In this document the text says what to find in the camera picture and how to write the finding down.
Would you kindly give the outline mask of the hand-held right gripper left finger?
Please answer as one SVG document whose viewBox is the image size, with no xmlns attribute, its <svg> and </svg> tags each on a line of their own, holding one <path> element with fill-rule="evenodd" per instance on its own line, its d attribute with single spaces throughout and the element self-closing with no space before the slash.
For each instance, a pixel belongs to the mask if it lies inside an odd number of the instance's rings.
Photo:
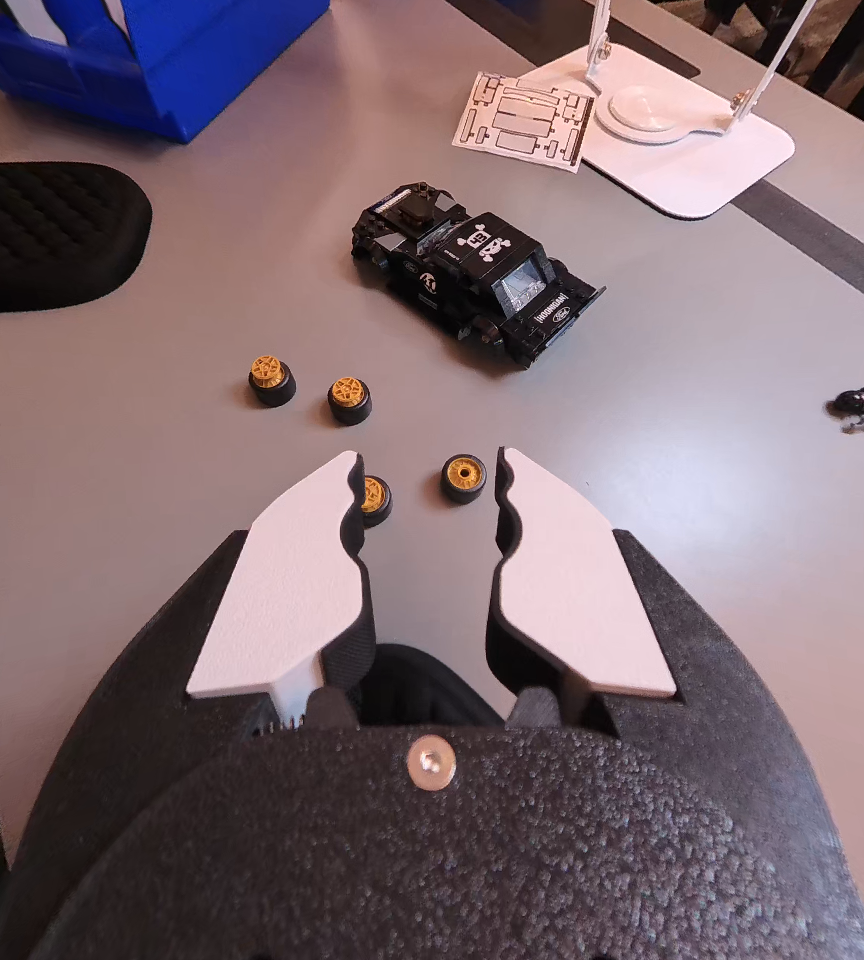
<svg viewBox="0 0 864 960">
<path fill-rule="evenodd" d="M 297 724 L 315 689 L 351 690 L 376 630 L 361 505 L 364 461 L 345 451 L 292 486 L 250 527 L 188 681 L 188 694 L 270 695 Z"/>
</svg>

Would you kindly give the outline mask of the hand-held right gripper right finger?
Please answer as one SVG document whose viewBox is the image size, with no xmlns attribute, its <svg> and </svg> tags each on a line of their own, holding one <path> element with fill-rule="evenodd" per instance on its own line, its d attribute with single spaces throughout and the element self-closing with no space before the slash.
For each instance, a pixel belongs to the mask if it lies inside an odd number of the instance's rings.
<svg viewBox="0 0 864 960">
<path fill-rule="evenodd" d="M 678 690 L 604 515 L 520 450 L 501 447 L 486 660 L 515 695 L 550 690 L 567 723 L 602 694 L 675 703 Z"/>
</svg>

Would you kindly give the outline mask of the black lego wheel gold hub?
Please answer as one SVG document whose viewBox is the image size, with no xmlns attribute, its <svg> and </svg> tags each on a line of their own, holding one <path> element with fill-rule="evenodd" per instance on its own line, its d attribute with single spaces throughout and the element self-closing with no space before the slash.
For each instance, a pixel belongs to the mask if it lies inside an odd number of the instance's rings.
<svg viewBox="0 0 864 960">
<path fill-rule="evenodd" d="M 383 523 L 391 513 L 392 494 L 390 486 L 382 478 L 366 474 L 361 515 L 366 529 Z"/>
<path fill-rule="evenodd" d="M 486 480 L 484 462 L 472 454 L 460 453 L 451 456 L 443 465 L 439 487 L 451 502 L 467 505 L 482 494 Z"/>
<path fill-rule="evenodd" d="M 372 412 L 372 399 L 366 383 L 353 376 L 336 380 L 327 393 L 334 419 L 343 426 L 356 426 Z"/>
<path fill-rule="evenodd" d="M 266 407 L 278 408 L 296 394 L 296 381 L 288 365 L 273 355 L 257 357 L 250 367 L 248 385 Z"/>
</svg>

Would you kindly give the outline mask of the black lego car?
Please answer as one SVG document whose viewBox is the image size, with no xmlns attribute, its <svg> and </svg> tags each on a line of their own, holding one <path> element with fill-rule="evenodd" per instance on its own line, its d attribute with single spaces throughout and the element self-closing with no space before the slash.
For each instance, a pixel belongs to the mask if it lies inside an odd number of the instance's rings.
<svg viewBox="0 0 864 960">
<path fill-rule="evenodd" d="M 455 339 L 527 369 L 605 292 L 579 279 L 509 222 L 471 216 L 425 181 L 363 210 L 353 258 Z"/>
</svg>

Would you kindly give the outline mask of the blue storage bin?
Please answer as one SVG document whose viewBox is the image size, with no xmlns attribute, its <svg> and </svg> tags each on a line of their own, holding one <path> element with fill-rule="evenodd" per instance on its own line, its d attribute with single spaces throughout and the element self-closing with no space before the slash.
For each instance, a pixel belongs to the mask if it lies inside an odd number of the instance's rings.
<svg viewBox="0 0 864 960">
<path fill-rule="evenodd" d="M 188 143 L 329 5 L 0 2 L 0 90 Z"/>
</svg>

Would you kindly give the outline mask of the black dimpled wrist rest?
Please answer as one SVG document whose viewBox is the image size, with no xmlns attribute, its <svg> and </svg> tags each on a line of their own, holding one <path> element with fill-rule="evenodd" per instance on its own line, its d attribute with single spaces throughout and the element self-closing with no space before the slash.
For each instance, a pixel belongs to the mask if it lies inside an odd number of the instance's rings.
<svg viewBox="0 0 864 960">
<path fill-rule="evenodd" d="M 382 643 L 357 688 L 361 724 L 376 727 L 502 727 L 505 719 L 430 654 Z"/>
<path fill-rule="evenodd" d="M 0 313 L 77 306 L 123 285 L 152 223 L 128 175 L 83 162 L 0 162 Z"/>
</svg>

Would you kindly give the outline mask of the white booklet stand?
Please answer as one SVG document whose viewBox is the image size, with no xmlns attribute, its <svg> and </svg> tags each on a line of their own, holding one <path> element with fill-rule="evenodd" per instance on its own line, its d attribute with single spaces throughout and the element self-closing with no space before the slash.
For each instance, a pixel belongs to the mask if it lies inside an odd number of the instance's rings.
<svg viewBox="0 0 864 960">
<path fill-rule="evenodd" d="M 786 131 L 752 110 L 813 1 L 805 2 L 758 84 L 729 100 L 627 46 L 606 43 L 610 3 L 600 6 L 586 49 L 522 77 L 528 86 L 594 95 L 583 160 L 656 209 L 698 220 L 793 155 Z"/>
</svg>

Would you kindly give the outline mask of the white sticker sheet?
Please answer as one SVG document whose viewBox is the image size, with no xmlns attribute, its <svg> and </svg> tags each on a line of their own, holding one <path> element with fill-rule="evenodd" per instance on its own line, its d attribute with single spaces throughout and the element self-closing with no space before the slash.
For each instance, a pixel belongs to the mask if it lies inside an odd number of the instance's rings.
<svg viewBox="0 0 864 960">
<path fill-rule="evenodd" d="M 589 93 L 481 71 L 452 144 L 576 173 L 594 102 Z"/>
</svg>

